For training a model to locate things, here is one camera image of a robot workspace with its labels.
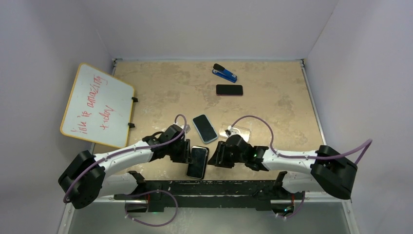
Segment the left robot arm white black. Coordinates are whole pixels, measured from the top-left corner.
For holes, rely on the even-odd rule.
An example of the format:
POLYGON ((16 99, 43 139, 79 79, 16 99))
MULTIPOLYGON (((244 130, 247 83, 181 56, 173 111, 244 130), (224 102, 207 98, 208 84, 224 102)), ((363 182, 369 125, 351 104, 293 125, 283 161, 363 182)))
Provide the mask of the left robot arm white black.
POLYGON ((94 155, 88 150, 82 151, 58 179, 58 184, 65 192, 63 202, 82 209, 107 195, 125 194, 132 199, 140 199, 145 194, 144 178, 137 172, 130 171, 122 175, 118 175, 118 172, 166 156, 175 163, 192 162, 190 139, 176 124, 112 152, 94 155))

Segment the black phone pink edge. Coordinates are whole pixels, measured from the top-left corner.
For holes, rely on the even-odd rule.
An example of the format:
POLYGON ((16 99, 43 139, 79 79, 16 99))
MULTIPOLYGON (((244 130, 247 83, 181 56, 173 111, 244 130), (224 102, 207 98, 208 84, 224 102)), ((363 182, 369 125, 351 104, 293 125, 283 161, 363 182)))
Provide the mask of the black phone pink edge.
POLYGON ((216 85, 216 95, 218 96, 242 96, 243 94, 244 91, 241 85, 216 85))

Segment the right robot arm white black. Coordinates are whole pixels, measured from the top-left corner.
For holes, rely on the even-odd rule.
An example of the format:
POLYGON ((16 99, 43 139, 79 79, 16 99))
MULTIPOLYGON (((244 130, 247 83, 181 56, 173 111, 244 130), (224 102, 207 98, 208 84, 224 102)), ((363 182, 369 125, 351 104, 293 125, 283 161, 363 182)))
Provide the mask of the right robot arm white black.
POLYGON ((252 146, 240 135, 219 141, 209 165, 233 168, 243 163, 253 171, 285 173, 274 184, 274 194, 286 198, 302 191, 326 192, 343 200, 351 198, 357 165, 333 148, 321 145, 312 151, 272 151, 268 146, 252 146))

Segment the clear magsafe phone case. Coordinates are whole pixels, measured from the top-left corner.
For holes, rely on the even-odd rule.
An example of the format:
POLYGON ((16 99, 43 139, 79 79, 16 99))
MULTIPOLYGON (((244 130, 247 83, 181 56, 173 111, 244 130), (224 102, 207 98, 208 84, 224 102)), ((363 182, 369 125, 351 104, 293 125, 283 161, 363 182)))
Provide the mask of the clear magsafe phone case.
POLYGON ((231 127, 236 131, 236 134, 234 135, 240 135, 246 142, 249 142, 250 136, 251 136, 251 130, 248 128, 240 127, 238 125, 232 126, 229 123, 223 123, 218 131, 218 135, 223 138, 228 138, 227 135, 225 134, 225 130, 228 127, 231 127))

